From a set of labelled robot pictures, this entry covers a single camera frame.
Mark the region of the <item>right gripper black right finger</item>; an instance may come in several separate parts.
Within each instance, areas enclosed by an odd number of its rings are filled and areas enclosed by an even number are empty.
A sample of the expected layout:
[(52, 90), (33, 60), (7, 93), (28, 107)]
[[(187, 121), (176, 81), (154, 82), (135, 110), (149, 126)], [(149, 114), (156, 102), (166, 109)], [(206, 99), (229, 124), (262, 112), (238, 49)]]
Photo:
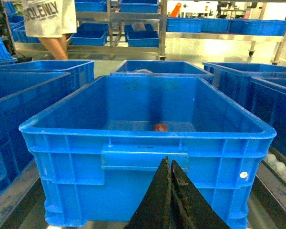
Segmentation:
[(177, 229), (230, 228), (212, 209), (175, 160), (172, 160), (171, 171), (171, 209)]

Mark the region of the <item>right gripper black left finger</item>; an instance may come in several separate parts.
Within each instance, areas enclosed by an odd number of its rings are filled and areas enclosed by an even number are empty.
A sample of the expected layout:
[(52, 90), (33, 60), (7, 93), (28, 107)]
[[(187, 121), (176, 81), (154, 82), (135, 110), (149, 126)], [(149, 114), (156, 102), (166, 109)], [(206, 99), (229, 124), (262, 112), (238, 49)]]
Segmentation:
[(156, 173), (126, 229), (168, 229), (171, 214), (172, 174), (169, 158), (161, 160)]

